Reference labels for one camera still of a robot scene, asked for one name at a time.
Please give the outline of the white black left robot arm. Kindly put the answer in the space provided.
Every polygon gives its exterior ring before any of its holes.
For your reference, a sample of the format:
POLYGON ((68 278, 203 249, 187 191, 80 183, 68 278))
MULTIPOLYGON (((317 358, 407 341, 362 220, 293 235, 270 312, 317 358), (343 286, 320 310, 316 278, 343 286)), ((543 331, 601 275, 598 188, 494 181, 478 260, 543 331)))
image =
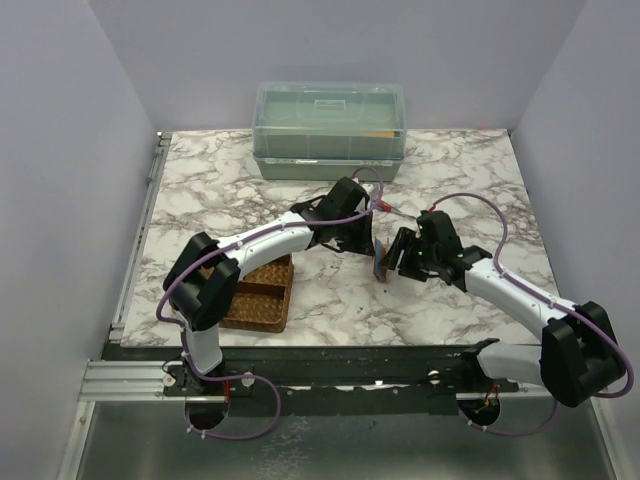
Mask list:
POLYGON ((329 193, 294 204, 276 220, 239 235, 190 238, 163 281, 156 318, 180 327, 187 382, 201 395, 222 380, 219 323, 227 316, 238 283, 281 257, 335 242, 339 252, 374 255, 373 210, 381 194, 370 194, 343 177, 329 193))

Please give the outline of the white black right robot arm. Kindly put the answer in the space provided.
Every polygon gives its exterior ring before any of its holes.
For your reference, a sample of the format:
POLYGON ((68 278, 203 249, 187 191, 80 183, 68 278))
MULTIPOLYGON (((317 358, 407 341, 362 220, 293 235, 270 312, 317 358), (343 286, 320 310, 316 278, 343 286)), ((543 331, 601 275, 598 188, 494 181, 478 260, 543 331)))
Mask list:
POLYGON ((425 211, 414 230, 402 228, 377 261, 382 270, 425 282, 437 278, 509 315, 537 339, 535 345, 489 340, 460 367, 460 379, 480 392, 496 379, 543 386, 562 405, 576 407, 628 371, 607 312, 557 298, 512 275, 488 251, 463 246, 448 214, 425 211))

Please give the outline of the tan leather card holder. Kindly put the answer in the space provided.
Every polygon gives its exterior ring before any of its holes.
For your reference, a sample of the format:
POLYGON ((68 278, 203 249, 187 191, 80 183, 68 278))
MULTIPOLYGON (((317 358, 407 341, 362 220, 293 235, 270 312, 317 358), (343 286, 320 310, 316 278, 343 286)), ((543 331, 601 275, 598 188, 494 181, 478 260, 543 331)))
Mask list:
POLYGON ((373 274, 377 281, 386 282, 387 267, 384 263, 386 256, 386 246, 378 238, 374 239, 373 274))

